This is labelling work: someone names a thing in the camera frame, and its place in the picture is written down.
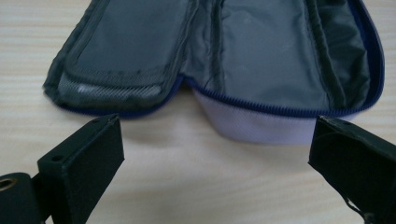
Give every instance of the zipper teeth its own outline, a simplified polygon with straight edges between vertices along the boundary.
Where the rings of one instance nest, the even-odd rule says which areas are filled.
[[[293,117],[293,118],[304,118],[304,119],[312,119],[319,115],[323,116],[333,116],[333,117],[343,117],[346,115],[354,114],[365,110],[371,107],[375,100],[373,100],[370,104],[366,104],[358,109],[337,109],[337,110],[309,110],[309,109],[294,109],[294,108],[286,108],[275,105],[265,105],[265,104],[256,104],[251,103],[249,101],[229,97],[223,95],[216,91],[206,90],[203,87],[199,86],[192,78],[186,77],[187,83],[195,90],[200,92],[201,94],[220,101],[224,104],[240,107],[247,110],[252,110],[261,113],[267,113],[277,116],[283,117]]]

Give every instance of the light wood surface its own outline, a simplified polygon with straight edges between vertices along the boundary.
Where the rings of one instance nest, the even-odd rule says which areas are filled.
[[[41,89],[89,2],[0,0],[0,175],[35,175],[41,156],[93,119],[57,108]],[[353,122],[396,144],[396,1],[364,2],[382,38],[386,85]],[[121,127],[126,160],[89,223],[362,223],[307,164],[309,146],[226,139],[189,90]]]

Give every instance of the zippered pouch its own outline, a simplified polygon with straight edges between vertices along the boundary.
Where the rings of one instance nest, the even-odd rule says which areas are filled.
[[[350,122],[320,117],[309,164],[365,223],[396,223],[396,146]]]
[[[369,108],[383,80],[361,0],[93,0],[44,89],[70,110],[133,118],[185,81],[221,134],[308,143],[317,115]]]

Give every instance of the wooden table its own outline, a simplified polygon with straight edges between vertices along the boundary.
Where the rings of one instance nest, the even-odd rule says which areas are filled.
[[[41,89],[89,2],[0,1],[1,175],[35,175],[41,156],[93,119],[54,106]],[[364,2],[382,38],[386,85],[353,122],[396,144],[396,1]],[[362,223],[307,164],[309,146],[226,139],[189,90],[121,126],[126,160],[89,223]]]

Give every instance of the wood grain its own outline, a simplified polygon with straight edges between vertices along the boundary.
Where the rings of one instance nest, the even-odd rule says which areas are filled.
[[[41,89],[89,2],[0,1],[2,175],[35,175],[41,156],[92,119],[57,108]],[[364,2],[382,39],[386,84],[354,123],[396,144],[396,1]],[[309,146],[223,138],[189,90],[121,126],[126,161],[89,223],[362,223],[307,164]]]

